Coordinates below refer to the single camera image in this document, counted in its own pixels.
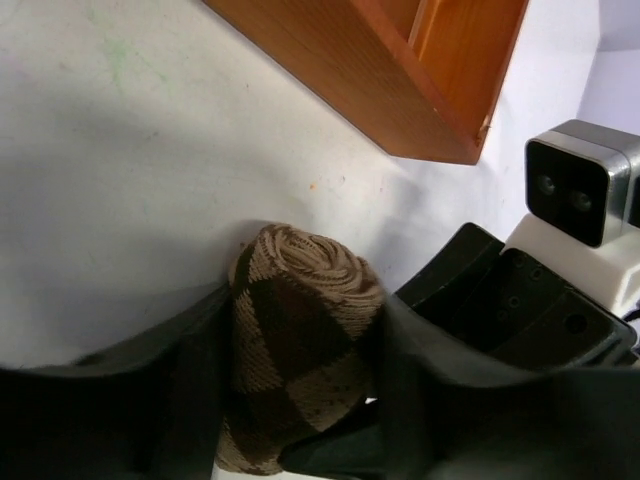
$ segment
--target screw hole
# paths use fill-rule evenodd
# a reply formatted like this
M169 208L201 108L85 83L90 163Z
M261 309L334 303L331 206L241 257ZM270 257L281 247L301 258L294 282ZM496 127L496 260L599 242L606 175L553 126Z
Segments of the screw hole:
M524 255L516 255L515 257L513 257L513 265L516 268L524 267L524 262L525 262Z
M579 335L587 329L587 317L577 313L569 315L564 320L564 326L570 334Z
M529 274L529 278L534 282L537 282L538 280L540 280L542 278L542 269L534 268L533 270L531 270L531 273Z
M509 298L507 302L510 308L518 308L520 306L520 299L515 295Z

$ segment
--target wooden cabinet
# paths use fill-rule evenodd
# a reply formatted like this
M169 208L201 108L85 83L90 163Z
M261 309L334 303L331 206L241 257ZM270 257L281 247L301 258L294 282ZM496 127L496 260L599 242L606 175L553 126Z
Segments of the wooden cabinet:
M474 164L527 0L204 0L391 155Z

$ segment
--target white surface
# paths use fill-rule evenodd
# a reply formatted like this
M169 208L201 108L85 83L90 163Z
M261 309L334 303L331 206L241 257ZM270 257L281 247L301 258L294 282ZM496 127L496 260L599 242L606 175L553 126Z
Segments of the white surface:
M640 2L600 0L600 51L640 48Z
M640 36L640 12L635 17ZM599 51L580 107L579 117L640 135L640 47Z
M599 33L596 0L531 1L468 168L389 158L195 1L0 5L8 366L175 314L261 222L339 239L390 288L463 222L506 237L525 211L523 144L575 116Z
M640 230L593 249L528 214L508 248L527 252L620 318L640 298Z

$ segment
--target green mark on wall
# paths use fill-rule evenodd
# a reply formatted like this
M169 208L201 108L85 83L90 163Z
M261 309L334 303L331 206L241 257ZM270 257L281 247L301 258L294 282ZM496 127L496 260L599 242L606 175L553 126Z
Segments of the green mark on wall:
M140 65L156 75L165 86L169 86L169 77L158 70L146 57L136 50L132 42L114 38L113 35L110 34L110 32L113 32L115 24L108 16L101 14L93 8L92 5L87 6L86 16L87 19L95 27L102 30L105 35L103 53L109 62L109 71L111 72L113 85L121 94L124 94L123 80L125 75L127 73L137 75L140 71Z
M142 64L150 72L153 72L160 81L168 85L169 77L158 70L149 60L137 51L130 42L121 39L105 38L104 54L109 62L113 84L120 93L124 93L123 77L129 72L136 71L136 61Z
M131 46L124 40L106 39L104 41L104 54L109 62L111 78L120 93L124 93L122 89L122 74L126 68L126 61L130 51Z
M93 23L94 26L101 28L103 30L108 30L113 28L113 23L106 15L102 15L98 12L92 5L87 6L86 10L87 20Z

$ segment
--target camera lens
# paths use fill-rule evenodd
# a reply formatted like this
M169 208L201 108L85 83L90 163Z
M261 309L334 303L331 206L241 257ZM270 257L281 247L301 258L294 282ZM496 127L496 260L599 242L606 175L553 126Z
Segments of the camera lens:
M591 210L591 198L582 192L571 192L571 205L580 212L588 212Z
M553 183L551 177L547 175L538 176L538 188L545 195L553 195L553 192L556 191L556 184Z

